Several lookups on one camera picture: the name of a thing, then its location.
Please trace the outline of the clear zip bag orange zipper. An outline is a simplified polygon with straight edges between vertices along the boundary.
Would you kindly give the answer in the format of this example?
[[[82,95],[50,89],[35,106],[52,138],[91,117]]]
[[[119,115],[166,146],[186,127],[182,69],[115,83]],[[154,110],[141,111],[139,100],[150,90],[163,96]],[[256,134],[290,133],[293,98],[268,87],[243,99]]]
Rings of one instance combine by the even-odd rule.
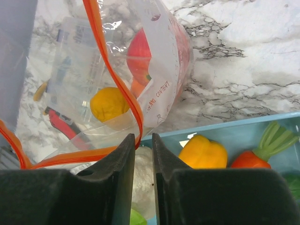
[[[162,0],[48,0],[38,11],[13,124],[17,169],[75,169],[162,124],[190,75],[190,38]]]

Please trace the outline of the red utility knife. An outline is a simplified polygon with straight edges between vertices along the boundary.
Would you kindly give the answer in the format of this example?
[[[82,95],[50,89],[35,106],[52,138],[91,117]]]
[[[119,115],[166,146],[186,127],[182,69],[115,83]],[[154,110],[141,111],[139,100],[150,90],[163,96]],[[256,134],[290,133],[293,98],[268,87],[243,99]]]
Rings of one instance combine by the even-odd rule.
[[[94,148],[86,135],[80,135],[80,128],[70,118],[48,106],[44,110],[44,115],[48,115],[51,125],[64,134],[78,149],[91,150]]]

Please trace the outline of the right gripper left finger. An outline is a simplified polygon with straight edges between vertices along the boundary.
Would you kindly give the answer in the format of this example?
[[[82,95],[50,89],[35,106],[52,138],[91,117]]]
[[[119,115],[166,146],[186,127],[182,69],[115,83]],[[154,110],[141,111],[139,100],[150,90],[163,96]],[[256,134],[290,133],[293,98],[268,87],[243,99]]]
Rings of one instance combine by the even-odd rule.
[[[2,170],[3,225],[127,225],[135,163],[133,134],[78,174],[63,169]]]

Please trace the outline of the white cauliflower toy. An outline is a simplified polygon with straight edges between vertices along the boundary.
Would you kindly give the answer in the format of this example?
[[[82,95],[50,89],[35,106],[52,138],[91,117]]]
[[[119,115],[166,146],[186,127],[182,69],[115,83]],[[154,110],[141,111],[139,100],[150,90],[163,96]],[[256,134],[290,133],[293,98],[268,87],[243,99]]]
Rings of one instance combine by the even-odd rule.
[[[135,166],[130,213],[131,225],[146,225],[156,214],[152,149],[135,151]]]

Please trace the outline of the yellow lemon toy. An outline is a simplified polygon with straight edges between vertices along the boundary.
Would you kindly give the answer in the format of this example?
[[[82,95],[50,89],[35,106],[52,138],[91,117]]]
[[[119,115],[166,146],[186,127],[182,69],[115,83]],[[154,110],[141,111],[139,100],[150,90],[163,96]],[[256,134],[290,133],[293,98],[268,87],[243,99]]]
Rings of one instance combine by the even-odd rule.
[[[90,100],[90,109],[96,119],[106,122],[126,113],[129,105],[118,88],[106,87]]]

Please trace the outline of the green chili pepper toy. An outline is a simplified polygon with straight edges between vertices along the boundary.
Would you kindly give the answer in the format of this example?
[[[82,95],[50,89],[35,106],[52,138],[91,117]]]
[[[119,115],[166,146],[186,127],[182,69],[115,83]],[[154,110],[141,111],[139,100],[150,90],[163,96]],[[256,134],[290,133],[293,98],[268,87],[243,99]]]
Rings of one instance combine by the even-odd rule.
[[[296,201],[300,200],[300,175],[298,173],[285,173],[282,175]]]

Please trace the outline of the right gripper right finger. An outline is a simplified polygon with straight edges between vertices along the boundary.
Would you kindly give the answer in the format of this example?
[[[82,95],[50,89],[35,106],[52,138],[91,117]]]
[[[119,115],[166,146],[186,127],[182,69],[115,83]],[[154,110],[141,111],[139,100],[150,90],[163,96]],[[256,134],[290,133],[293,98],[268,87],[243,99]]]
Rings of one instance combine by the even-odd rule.
[[[300,209],[271,169],[192,169],[152,136],[159,225],[297,225]]]

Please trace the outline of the blue plastic basket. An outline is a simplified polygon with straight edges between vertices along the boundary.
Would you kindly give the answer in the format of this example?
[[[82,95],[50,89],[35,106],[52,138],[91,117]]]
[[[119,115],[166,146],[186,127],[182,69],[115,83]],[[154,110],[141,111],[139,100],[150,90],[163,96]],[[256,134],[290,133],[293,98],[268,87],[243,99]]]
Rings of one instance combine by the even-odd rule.
[[[173,131],[159,134],[159,136],[167,149],[177,156],[192,136],[203,135],[224,145],[228,153],[228,161],[232,163],[242,152],[257,147],[264,130],[272,121],[277,121],[296,135],[300,133],[299,113],[288,113]],[[142,145],[152,148],[152,135],[145,137]],[[284,152],[273,156],[269,163],[270,169],[281,177],[285,173],[300,174],[300,144],[297,142]],[[158,225],[156,215],[148,220],[148,224]]]

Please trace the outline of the red apple toy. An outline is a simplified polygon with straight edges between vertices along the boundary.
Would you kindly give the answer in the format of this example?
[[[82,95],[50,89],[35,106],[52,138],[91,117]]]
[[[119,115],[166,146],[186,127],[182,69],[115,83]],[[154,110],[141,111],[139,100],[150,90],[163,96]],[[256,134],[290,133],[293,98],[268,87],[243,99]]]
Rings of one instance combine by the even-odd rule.
[[[177,46],[179,48],[181,75],[184,76],[189,65],[190,49],[189,39],[187,34],[178,30],[176,34]],[[136,79],[150,77],[148,68],[151,59],[150,48],[143,29],[140,29],[133,40],[131,41],[127,50],[127,66]]]

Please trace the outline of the orange carrot toy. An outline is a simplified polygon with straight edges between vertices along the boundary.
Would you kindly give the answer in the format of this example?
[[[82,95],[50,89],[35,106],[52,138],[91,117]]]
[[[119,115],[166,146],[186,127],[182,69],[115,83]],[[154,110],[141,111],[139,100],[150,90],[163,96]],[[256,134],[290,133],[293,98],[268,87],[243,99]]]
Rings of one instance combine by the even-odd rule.
[[[294,145],[300,137],[277,121],[266,127],[258,147],[241,153],[231,168],[271,168],[269,159]]]

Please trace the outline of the yellow handled tool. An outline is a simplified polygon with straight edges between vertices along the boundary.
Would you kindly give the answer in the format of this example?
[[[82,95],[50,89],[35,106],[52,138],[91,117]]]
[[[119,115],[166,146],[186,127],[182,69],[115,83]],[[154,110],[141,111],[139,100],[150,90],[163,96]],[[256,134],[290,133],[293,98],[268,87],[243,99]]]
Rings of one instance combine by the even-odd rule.
[[[48,88],[48,83],[49,83],[49,80],[47,80],[46,82],[43,82],[39,88],[36,90],[36,92],[34,93],[33,95],[33,101],[35,102],[38,102],[41,100],[43,94],[45,92],[47,92],[47,88]]]

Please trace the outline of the orange bell pepper toy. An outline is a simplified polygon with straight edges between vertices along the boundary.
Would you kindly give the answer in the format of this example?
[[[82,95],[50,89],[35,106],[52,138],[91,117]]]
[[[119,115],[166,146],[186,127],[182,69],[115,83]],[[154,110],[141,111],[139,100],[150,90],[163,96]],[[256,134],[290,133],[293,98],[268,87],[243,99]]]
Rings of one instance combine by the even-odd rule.
[[[178,157],[193,169],[224,169],[228,161],[226,148],[202,135],[193,136]]]

